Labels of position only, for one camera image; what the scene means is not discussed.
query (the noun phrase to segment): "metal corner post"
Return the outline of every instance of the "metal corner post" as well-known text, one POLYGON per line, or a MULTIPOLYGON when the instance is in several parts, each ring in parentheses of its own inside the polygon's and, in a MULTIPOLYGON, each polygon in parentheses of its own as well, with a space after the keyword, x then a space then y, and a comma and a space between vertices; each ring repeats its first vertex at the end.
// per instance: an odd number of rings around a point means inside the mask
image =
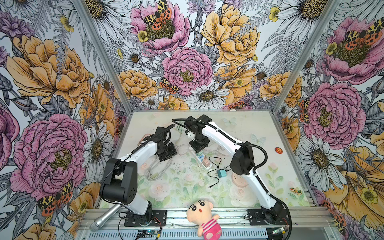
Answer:
POLYGON ((293 84, 295 83, 296 78, 299 76, 302 67, 306 63, 308 56, 310 55, 310 52, 315 47, 316 41, 320 38, 325 27, 329 25, 329 21, 330 21, 332 15, 335 13, 340 2, 341 2, 341 0, 328 0, 328 3, 326 4, 326 6, 323 10, 323 13, 320 16, 319 22, 317 23, 313 33, 308 37, 308 41, 305 44, 303 50, 301 51, 300 56, 297 59, 297 62, 295 64, 295 66, 293 67, 291 74, 288 77, 287 82, 285 83, 285 85, 284 85, 283 89, 281 90, 275 104, 272 107, 272 112, 274 114, 277 113, 277 110, 279 109, 281 104, 284 102, 286 96, 288 95, 293 84))
POLYGON ((76 0, 73 1, 73 5, 75 6, 79 14, 81 22, 87 30, 88 38, 90 39, 90 41, 92 41, 99 54, 99 57, 103 61, 104 67, 107 70, 109 77, 111 78, 112 84, 116 88, 116 92, 120 96, 122 105, 124 106, 127 114, 129 116, 132 115, 133 108, 131 107, 128 98, 126 98, 125 91, 123 90, 121 83, 117 77, 115 68, 113 67, 112 61, 109 58, 107 50, 104 47, 103 40, 98 34, 99 31, 97 30, 94 24, 94 21, 88 11, 86 3, 84 2, 84 0, 76 0))

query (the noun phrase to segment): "plush doll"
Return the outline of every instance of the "plush doll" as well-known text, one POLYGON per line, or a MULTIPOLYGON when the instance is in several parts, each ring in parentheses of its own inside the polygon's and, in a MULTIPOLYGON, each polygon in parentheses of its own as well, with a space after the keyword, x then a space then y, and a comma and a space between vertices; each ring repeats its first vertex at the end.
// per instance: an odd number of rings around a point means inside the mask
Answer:
POLYGON ((211 202, 199 200, 187 210, 188 221, 199 225, 197 235, 199 237, 203 235, 205 240, 217 240, 222 232, 220 225, 216 221, 219 219, 219 215, 212 217, 211 210, 213 207, 211 202))

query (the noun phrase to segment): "red round sticker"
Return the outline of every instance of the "red round sticker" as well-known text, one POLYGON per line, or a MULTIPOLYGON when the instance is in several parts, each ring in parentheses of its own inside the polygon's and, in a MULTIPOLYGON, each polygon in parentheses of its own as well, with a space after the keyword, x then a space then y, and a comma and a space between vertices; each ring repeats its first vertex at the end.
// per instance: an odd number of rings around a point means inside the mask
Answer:
POLYGON ((283 150, 279 147, 275 147, 275 151, 279 154, 282 154, 283 153, 283 150))

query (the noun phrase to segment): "floral tabletop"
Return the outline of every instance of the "floral tabletop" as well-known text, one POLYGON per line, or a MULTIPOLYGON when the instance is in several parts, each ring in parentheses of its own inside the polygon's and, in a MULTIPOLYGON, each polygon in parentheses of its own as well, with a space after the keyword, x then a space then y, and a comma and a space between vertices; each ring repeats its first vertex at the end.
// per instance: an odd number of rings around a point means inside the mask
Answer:
MULTIPOLYGON (((309 206, 297 175, 291 165, 286 150, 273 125, 269 112, 135 112, 131 119, 123 147, 119 156, 124 156, 134 149, 140 139, 154 132, 156 126, 167 126, 172 118, 195 118, 202 114, 208 115, 229 134, 251 143, 263 146, 268 152, 268 162, 259 168, 264 182, 271 192, 287 203, 288 206, 309 206)), ((171 142, 177 148, 178 155, 172 160, 158 163, 154 156, 149 158, 142 166, 138 166, 138 194, 152 202, 154 208, 188 207, 198 199, 208 199, 215 207, 259 207, 257 196, 249 186, 234 184, 232 171, 227 176, 217 179, 208 176, 208 170, 200 166, 196 156, 188 145, 189 139, 184 131, 174 128, 171 131, 171 142)), ((228 153, 220 149, 218 144, 210 141, 204 150, 210 160, 219 164, 220 169, 228 166, 231 158, 228 153)), ((255 162, 263 159, 263 154, 254 150, 255 162)), ((110 208, 111 204, 100 202, 100 208, 110 208)))

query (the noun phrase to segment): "wallpaper wall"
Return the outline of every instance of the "wallpaper wall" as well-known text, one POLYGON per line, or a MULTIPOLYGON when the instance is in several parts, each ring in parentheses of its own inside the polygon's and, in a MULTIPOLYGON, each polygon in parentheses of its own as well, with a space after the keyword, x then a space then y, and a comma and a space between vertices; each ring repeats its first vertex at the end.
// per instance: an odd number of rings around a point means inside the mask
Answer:
POLYGON ((70 7, 0 1, 2 239, 74 239, 126 121, 70 7))
MULTIPOLYGON (((327 1, 85 2, 133 108, 266 109, 327 1)), ((83 28, 67 8, 69 24, 83 28)), ((302 81, 290 92, 292 107, 302 81)))
POLYGON ((384 2, 343 1, 277 112, 346 240, 384 239, 384 2))

